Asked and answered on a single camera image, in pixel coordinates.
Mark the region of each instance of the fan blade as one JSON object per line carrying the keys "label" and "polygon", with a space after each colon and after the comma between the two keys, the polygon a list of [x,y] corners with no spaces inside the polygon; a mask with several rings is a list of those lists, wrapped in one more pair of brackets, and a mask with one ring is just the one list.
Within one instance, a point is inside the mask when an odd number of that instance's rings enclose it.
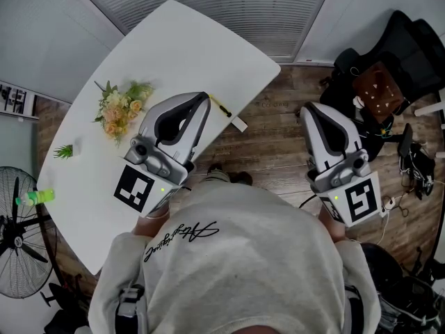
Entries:
{"label": "fan blade", "polygon": [[37,251],[33,250],[26,244],[22,244],[22,250],[30,255],[31,257],[34,257],[36,260],[39,260],[41,262],[44,262],[45,264],[48,263],[48,260],[45,259],[41,254],[39,254]]}
{"label": "fan blade", "polygon": [[15,199],[19,196],[19,178],[15,178],[14,193],[13,193],[13,223],[17,224],[17,203]]}
{"label": "fan blade", "polygon": [[5,253],[5,251],[8,247],[9,246],[7,245],[6,242],[4,242],[4,241],[0,242],[0,257]]}

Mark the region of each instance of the yellow pen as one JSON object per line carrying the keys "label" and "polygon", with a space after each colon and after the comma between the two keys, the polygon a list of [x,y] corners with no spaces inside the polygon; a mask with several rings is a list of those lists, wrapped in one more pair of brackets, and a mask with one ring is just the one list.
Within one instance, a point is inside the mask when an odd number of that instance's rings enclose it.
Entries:
{"label": "yellow pen", "polygon": [[221,109],[221,111],[228,117],[230,118],[232,116],[232,113],[230,111],[228,111],[212,94],[209,94],[210,99],[212,99],[216,105],[218,105]]}

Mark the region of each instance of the chair armrest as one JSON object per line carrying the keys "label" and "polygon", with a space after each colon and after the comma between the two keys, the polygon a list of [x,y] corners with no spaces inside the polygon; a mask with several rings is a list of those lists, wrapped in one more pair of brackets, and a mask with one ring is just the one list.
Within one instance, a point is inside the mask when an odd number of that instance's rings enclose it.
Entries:
{"label": "chair armrest", "polygon": [[334,66],[343,74],[350,74],[351,67],[354,67],[354,64],[358,60],[360,55],[353,48],[345,49],[343,52],[339,54],[334,62]]}

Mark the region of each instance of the white sweatshirt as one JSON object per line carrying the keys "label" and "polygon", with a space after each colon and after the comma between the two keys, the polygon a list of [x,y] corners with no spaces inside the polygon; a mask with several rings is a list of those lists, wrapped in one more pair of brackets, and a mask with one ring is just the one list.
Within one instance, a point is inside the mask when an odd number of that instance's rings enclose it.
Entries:
{"label": "white sweatshirt", "polygon": [[314,216],[241,184],[204,182],[155,238],[115,239],[90,307],[94,334],[114,333],[120,290],[138,277],[150,333],[229,334],[249,326],[341,333],[345,283],[362,297],[364,333],[374,333],[380,319],[359,244],[334,245]]}

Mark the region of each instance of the human hand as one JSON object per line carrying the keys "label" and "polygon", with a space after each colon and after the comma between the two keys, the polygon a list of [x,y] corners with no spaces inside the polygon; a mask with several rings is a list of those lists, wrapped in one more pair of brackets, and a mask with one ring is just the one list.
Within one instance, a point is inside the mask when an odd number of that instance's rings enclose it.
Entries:
{"label": "human hand", "polygon": [[158,211],[150,213],[148,217],[140,216],[133,229],[133,234],[145,237],[157,236],[162,225],[170,218],[170,206],[164,205]]}
{"label": "human hand", "polygon": [[340,223],[339,221],[334,220],[324,206],[322,206],[320,209],[320,215],[318,215],[318,219],[325,226],[334,243],[348,239],[346,237],[345,225],[343,223]]}

